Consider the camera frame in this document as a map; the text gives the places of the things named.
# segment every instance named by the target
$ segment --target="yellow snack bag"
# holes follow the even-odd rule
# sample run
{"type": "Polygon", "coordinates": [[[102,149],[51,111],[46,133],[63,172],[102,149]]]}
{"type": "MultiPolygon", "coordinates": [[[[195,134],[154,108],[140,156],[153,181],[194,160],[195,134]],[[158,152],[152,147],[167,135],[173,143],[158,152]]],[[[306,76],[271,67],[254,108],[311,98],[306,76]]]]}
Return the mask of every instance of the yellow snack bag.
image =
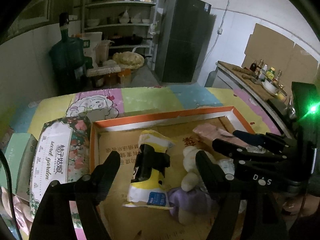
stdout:
{"type": "Polygon", "coordinates": [[[173,141],[162,134],[145,130],[139,138],[140,152],[134,165],[127,194],[126,207],[170,209],[167,192],[163,188],[165,168],[170,167],[167,149],[173,141]]]}

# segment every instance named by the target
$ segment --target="green water bottle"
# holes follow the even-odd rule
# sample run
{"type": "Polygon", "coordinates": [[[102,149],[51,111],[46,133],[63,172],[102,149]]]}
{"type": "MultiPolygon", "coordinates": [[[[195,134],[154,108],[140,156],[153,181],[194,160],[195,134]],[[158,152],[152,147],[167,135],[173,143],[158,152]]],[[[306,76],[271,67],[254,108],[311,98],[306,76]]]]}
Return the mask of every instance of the green water bottle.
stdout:
{"type": "Polygon", "coordinates": [[[61,41],[49,51],[59,95],[80,92],[86,85],[86,68],[83,53],[83,40],[68,35],[69,14],[59,16],[61,41]]]}

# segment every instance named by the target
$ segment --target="purple cloth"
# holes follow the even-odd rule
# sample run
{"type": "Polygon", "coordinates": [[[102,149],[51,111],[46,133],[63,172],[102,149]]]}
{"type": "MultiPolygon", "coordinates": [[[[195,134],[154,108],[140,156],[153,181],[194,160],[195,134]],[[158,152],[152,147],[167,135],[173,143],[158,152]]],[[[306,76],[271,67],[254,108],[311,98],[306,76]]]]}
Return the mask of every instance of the purple cloth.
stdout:
{"type": "Polygon", "coordinates": [[[177,219],[179,208],[193,214],[207,214],[212,210],[213,200],[199,188],[185,192],[181,187],[172,188],[168,192],[171,215],[177,219]]]}

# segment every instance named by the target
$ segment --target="green box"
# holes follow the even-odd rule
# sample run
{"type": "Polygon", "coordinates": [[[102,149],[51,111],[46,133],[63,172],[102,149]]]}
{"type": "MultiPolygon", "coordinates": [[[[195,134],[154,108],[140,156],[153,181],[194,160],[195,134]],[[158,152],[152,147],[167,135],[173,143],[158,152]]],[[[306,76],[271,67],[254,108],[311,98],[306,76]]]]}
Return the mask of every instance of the green box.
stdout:
{"type": "MultiPolygon", "coordinates": [[[[5,152],[12,178],[12,192],[28,202],[32,163],[37,143],[36,138],[30,133],[14,133],[5,152]]],[[[7,188],[5,170],[2,167],[0,168],[0,185],[7,188]]]]}

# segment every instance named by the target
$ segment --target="green led light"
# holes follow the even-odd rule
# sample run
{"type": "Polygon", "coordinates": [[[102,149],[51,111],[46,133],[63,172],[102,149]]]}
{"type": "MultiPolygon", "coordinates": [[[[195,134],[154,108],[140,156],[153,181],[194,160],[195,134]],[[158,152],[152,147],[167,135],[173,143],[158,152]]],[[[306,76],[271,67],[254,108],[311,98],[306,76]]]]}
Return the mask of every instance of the green led light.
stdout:
{"type": "Polygon", "coordinates": [[[314,105],[314,106],[311,106],[308,113],[309,114],[315,114],[317,111],[318,111],[318,104],[314,105]]]}

